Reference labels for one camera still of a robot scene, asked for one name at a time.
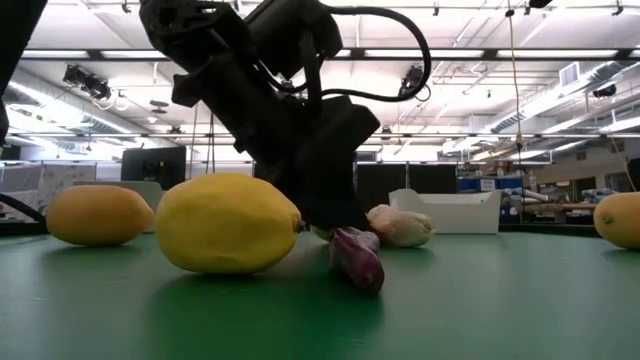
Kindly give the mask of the blue storage bins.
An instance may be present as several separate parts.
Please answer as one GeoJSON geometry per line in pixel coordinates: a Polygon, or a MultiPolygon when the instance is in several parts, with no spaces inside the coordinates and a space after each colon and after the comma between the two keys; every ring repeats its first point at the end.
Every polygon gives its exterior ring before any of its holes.
{"type": "Polygon", "coordinates": [[[493,192],[496,190],[520,188],[522,180],[516,177],[459,177],[458,193],[493,192]]]}

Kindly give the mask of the orange-yellow lemon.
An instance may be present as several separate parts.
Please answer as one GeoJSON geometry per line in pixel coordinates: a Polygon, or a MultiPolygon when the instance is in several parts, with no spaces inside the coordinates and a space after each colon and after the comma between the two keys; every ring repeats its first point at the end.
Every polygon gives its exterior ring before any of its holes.
{"type": "Polygon", "coordinates": [[[133,190],[113,185],[76,185],[60,192],[46,211],[47,230],[80,246],[116,246],[142,234],[154,212],[133,190]]]}

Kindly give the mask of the white patterned partition panel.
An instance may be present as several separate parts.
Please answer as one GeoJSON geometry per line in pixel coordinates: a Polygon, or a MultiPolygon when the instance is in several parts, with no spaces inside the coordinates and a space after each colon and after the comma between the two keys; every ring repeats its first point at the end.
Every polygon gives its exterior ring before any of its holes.
{"type": "Polygon", "coordinates": [[[94,181],[95,165],[17,165],[0,167],[0,193],[44,215],[49,203],[76,182],[94,181]]]}

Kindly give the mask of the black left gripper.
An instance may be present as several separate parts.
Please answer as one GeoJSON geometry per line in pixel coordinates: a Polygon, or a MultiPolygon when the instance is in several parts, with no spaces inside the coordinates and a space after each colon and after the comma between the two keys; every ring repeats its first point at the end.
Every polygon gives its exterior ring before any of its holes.
{"type": "Polygon", "coordinates": [[[305,221],[327,230],[369,228],[353,174],[358,147],[380,127],[369,108],[347,96],[326,99],[312,134],[313,99],[297,98],[291,88],[276,91],[255,53],[187,49],[172,60],[187,71],[174,77],[172,101],[203,102],[232,134],[236,150],[254,159],[257,177],[305,221]]]}

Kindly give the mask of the beige garlic bulb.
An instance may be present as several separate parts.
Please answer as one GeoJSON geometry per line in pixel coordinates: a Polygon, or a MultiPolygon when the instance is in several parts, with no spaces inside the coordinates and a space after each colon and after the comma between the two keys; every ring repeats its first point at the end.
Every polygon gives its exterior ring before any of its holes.
{"type": "Polygon", "coordinates": [[[428,243],[435,232],[429,216],[385,204],[372,208],[367,218],[381,242],[390,246],[419,247],[428,243]]]}

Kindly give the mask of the black partition screen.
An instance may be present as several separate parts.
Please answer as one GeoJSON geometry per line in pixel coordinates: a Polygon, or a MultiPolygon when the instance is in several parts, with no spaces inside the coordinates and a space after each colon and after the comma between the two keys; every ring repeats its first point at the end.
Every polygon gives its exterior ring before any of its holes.
{"type": "Polygon", "coordinates": [[[454,194],[457,192],[455,165],[426,164],[358,164],[356,193],[365,211],[389,205],[389,194],[409,188],[419,194],[454,194]]]}

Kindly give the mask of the overhead light bar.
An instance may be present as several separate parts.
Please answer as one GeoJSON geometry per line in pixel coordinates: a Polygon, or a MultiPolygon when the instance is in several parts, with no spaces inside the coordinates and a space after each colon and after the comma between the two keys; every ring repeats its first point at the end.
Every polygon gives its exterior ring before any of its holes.
{"type": "MultiPolygon", "coordinates": [[[[640,61],[640,48],[620,49],[501,49],[501,48],[432,48],[434,61],[640,61]]],[[[346,48],[340,50],[333,60],[340,61],[418,61],[422,53],[417,48],[346,48]]],[[[23,60],[35,61],[165,61],[165,56],[156,50],[56,50],[27,49],[23,60]]]]}

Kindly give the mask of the large yellow lemon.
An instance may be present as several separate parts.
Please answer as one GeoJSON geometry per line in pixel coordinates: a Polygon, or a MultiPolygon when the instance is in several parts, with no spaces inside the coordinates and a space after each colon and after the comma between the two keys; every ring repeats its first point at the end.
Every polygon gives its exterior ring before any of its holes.
{"type": "Polygon", "coordinates": [[[164,256],[187,271],[254,274],[293,249],[302,216],[270,183],[242,173],[214,173],[165,193],[155,217],[164,256]]]}

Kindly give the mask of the white plastic basket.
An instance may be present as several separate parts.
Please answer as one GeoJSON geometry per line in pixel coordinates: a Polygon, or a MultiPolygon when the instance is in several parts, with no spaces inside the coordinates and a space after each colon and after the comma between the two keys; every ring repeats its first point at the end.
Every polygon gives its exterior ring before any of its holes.
{"type": "Polygon", "coordinates": [[[399,189],[389,194],[390,205],[431,218],[437,234],[497,234],[502,193],[419,194],[399,189]]]}

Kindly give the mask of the yellow lemon with stem dot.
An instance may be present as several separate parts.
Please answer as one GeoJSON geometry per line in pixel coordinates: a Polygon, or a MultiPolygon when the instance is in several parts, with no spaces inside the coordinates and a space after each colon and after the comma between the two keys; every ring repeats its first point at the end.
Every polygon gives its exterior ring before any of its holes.
{"type": "Polygon", "coordinates": [[[596,231],[606,241],[640,251],[640,192],[605,197],[597,204],[593,217],[596,231]]]}

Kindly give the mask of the black monitor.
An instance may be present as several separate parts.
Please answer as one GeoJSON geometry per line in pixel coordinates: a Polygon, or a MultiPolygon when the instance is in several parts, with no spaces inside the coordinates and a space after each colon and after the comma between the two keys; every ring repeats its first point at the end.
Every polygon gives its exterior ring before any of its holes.
{"type": "Polygon", "coordinates": [[[121,180],[156,182],[169,190],[185,181],[186,154],[184,146],[125,150],[121,180]]]}

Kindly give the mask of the black horizontal frame rail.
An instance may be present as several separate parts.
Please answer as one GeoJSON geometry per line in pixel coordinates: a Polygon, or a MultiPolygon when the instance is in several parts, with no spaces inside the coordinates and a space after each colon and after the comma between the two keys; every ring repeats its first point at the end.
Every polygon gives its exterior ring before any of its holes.
{"type": "MultiPolygon", "coordinates": [[[[47,138],[152,138],[152,139],[180,139],[180,138],[234,138],[230,133],[124,133],[124,134],[111,134],[111,133],[27,133],[27,132],[9,132],[9,137],[47,137],[47,138]]],[[[458,139],[458,138],[505,138],[515,139],[517,134],[511,133],[374,133],[369,138],[400,138],[400,139],[420,139],[420,138],[443,138],[443,139],[458,139]]],[[[640,133],[590,133],[590,134],[564,134],[564,133],[546,133],[546,134],[534,134],[523,133],[521,135],[523,139],[596,139],[596,138],[619,138],[619,139],[640,139],[640,133]]]]}

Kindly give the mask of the white ceiling vent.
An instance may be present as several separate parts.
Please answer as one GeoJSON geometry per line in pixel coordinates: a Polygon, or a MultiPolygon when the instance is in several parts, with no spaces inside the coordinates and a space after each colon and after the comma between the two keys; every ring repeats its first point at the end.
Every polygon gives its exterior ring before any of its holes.
{"type": "Polygon", "coordinates": [[[559,84],[561,87],[567,87],[580,78],[580,63],[572,62],[558,71],[559,84]]]}

